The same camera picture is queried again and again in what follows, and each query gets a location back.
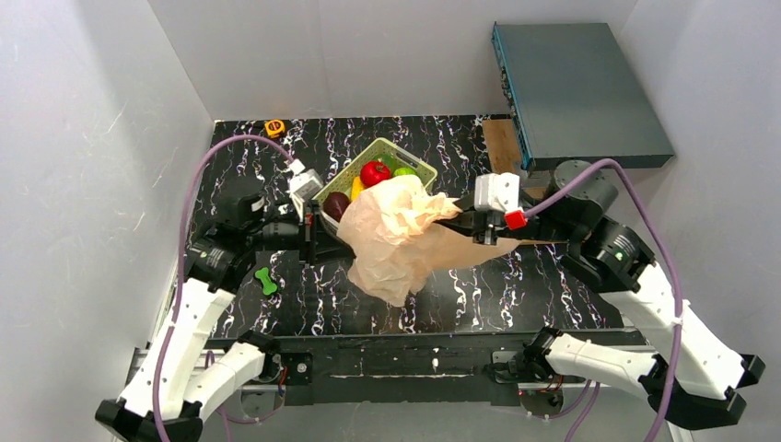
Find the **dark purple fake plum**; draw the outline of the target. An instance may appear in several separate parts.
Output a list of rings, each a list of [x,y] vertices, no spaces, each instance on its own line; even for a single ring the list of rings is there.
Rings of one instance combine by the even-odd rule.
[[[330,192],[323,201],[321,208],[331,219],[340,222],[350,203],[351,200],[345,193]]]

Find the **red fake apple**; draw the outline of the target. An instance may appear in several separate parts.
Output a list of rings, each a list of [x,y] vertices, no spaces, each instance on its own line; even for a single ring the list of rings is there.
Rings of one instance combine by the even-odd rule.
[[[359,177],[364,182],[366,188],[370,188],[391,179],[392,171],[381,161],[373,160],[362,167]]]

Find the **yellow fake banana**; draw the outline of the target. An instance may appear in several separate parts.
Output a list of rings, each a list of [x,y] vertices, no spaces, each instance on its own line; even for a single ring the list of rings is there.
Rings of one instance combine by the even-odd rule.
[[[354,177],[350,189],[350,201],[354,202],[360,193],[366,189],[364,182],[360,177]]]

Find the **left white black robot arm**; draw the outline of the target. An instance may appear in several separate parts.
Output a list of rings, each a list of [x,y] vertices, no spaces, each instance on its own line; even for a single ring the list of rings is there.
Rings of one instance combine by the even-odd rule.
[[[204,423],[247,382],[280,378],[277,340],[247,331],[215,362],[194,374],[212,329],[233,302],[261,251],[295,250],[316,265],[352,255],[323,193],[304,202],[269,204],[259,194],[228,200],[223,217],[187,237],[175,300],[146,358],[96,421],[121,441],[197,441]]]

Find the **green bone-shaped toy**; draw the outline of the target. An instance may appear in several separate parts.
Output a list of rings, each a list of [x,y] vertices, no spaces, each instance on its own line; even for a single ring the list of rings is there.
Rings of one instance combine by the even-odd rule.
[[[254,279],[262,286],[262,293],[265,297],[271,297],[278,291],[278,285],[274,281],[271,271],[268,267],[262,267],[254,272]]]

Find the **grey metal box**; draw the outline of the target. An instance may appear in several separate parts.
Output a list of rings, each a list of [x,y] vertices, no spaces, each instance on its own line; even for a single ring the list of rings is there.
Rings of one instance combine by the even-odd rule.
[[[655,169],[673,158],[608,24],[495,24],[491,42],[522,169],[606,157]]]

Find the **pale green plastic basket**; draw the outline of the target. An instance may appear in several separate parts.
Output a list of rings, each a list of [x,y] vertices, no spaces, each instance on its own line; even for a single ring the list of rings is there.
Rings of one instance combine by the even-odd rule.
[[[345,168],[312,198],[320,208],[329,202],[345,201],[344,207],[354,201],[367,187],[396,176],[415,175],[427,191],[431,191],[438,172],[419,157],[379,137],[360,152]]]

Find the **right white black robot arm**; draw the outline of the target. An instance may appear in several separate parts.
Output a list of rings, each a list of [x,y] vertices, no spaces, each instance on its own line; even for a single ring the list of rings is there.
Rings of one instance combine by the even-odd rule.
[[[564,161],[552,170],[541,198],[525,193],[515,174],[480,176],[444,225],[486,246],[502,238],[564,242],[563,266],[618,308],[653,352],[634,354],[544,327],[485,372],[497,383],[578,377],[623,390],[656,412],[654,429],[663,423],[693,431],[737,424],[746,408],[740,389],[760,381],[764,361],[730,349],[696,316],[660,242],[648,246],[608,216],[618,192],[604,177],[606,168],[616,169],[616,161]]]

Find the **orange tape measure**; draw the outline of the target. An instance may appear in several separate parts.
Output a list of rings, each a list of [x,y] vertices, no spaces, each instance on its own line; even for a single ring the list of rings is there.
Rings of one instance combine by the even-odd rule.
[[[271,139],[280,138],[286,133],[286,123],[278,119],[266,121],[263,128],[266,136]]]

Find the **translucent peach plastic bag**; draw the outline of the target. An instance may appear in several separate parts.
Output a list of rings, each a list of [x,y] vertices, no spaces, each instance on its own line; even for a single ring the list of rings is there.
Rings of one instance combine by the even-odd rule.
[[[439,224],[461,213],[443,192],[430,194],[410,176],[385,180],[359,193],[346,208],[337,237],[355,254],[347,276],[369,296],[400,308],[436,270],[461,269],[506,255],[521,245],[501,238],[494,246]]]

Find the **brown wooden board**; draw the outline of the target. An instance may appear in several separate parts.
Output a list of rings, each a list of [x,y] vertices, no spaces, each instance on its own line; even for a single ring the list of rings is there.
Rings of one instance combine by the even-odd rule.
[[[509,119],[489,119],[482,122],[484,144],[491,171],[515,173],[520,176],[522,190],[532,198],[541,199],[547,189],[548,172],[528,172],[522,168],[522,157],[515,128]]]

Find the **green fake lime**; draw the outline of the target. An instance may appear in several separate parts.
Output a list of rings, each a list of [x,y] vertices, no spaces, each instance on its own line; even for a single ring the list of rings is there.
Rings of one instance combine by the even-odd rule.
[[[412,168],[407,167],[401,167],[397,168],[392,172],[393,177],[401,177],[401,176],[416,176],[416,171]]]

